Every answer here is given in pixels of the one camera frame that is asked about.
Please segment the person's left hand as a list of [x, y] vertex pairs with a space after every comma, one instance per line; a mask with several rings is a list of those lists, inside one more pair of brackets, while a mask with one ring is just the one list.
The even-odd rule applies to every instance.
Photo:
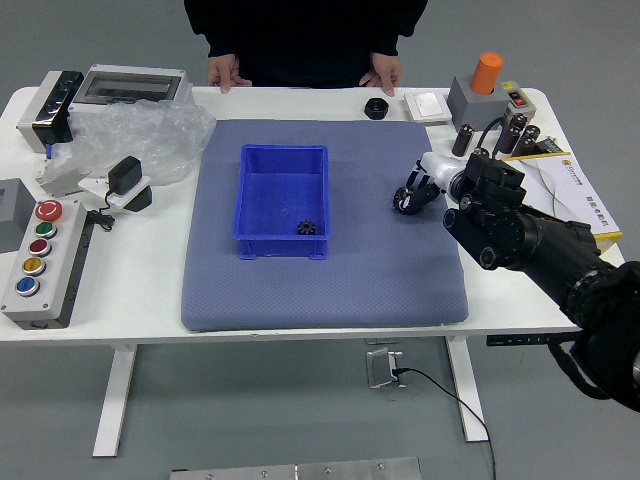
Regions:
[[402, 79], [402, 65], [397, 56], [380, 53], [370, 55], [370, 67], [359, 80], [358, 85], [368, 88], [380, 88], [389, 97], [395, 95], [395, 88]]

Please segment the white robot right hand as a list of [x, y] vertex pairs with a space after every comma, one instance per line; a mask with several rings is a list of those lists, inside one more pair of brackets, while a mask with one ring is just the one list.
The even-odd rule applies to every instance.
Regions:
[[441, 194], [458, 201], [465, 167], [456, 158], [425, 152], [416, 161], [406, 183], [396, 190], [394, 209], [403, 215], [413, 215]]

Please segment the person's right hand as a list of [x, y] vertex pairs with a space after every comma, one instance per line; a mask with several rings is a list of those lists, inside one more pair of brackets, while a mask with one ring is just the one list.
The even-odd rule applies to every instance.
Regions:
[[214, 56], [208, 59], [206, 82], [227, 94], [233, 87], [251, 87], [252, 81], [240, 75], [239, 59], [234, 54]]

